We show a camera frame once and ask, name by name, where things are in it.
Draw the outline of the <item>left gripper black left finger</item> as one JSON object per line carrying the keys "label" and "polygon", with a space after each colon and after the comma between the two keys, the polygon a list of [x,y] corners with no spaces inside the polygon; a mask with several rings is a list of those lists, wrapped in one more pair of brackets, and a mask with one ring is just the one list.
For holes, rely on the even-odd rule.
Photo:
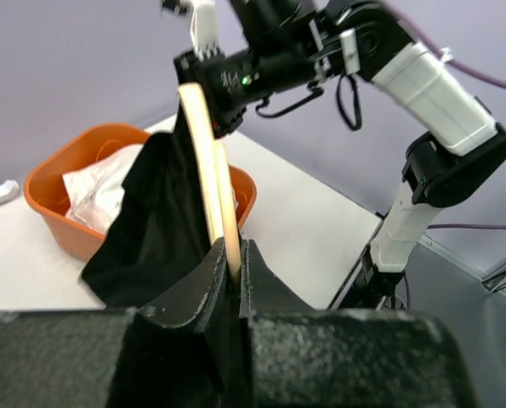
{"label": "left gripper black left finger", "polygon": [[134,316],[109,407],[218,407],[228,379],[230,288],[225,245]]}

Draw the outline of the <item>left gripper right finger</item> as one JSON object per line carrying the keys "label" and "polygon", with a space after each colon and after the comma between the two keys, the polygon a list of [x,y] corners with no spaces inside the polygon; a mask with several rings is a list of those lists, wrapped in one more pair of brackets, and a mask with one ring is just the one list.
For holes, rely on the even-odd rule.
{"label": "left gripper right finger", "polygon": [[316,313],[242,242],[239,354],[241,407],[319,407],[321,349]]}

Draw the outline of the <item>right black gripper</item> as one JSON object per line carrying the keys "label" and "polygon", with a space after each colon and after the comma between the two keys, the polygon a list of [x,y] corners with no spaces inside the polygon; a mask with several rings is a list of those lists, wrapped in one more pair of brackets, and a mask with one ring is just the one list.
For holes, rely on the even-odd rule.
{"label": "right black gripper", "polygon": [[176,56],[173,65],[180,84],[202,87],[217,139],[233,133],[247,106],[261,99],[259,60],[250,51],[200,60],[189,50]]}

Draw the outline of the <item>wooden hanger for black skirt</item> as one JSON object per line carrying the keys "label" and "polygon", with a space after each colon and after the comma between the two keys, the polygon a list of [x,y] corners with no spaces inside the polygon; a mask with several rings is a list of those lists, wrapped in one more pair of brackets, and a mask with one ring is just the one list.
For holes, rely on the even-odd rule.
{"label": "wooden hanger for black skirt", "polygon": [[240,236],[225,148],[213,135],[202,87],[197,83],[186,83],[179,86],[178,93],[196,155],[209,240],[211,243],[218,238],[224,240],[230,283],[239,288]]}

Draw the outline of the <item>black skirt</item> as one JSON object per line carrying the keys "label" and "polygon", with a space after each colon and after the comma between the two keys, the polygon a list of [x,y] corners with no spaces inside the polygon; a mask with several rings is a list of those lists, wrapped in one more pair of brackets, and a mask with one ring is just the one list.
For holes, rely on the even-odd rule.
{"label": "black skirt", "polygon": [[108,308],[147,304],[211,248],[184,112],[173,130],[147,139],[122,187],[121,211],[81,274]]}

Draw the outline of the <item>white pleated skirt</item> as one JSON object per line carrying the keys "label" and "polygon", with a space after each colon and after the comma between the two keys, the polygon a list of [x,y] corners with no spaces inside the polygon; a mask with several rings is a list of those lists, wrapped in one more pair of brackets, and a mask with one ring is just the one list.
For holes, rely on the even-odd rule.
{"label": "white pleated skirt", "polygon": [[101,161],[62,175],[70,201],[66,217],[105,234],[121,211],[122,183],[142,144],[129,144]]}

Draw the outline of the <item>orange plastic basket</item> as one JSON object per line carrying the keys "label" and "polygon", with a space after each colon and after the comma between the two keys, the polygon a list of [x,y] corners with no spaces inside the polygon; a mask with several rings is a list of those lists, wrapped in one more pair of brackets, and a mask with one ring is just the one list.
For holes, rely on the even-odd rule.
{"label": "orange plastic basket", "polygon": [[[101,234],[65,216],[70,209],[70,201],[62,175],[99,162],[124,146],[144,146],[151,135],[144,130],[120,123],[92,127],[28,176],[25,184],[26,201],[42,216],[57,244],[66,253],[89,261],[103,244],[107,233]],[[257,190],[246,172],[229,164],[228,166],[240,236],[240,228],[245,224],[253,207]]]}

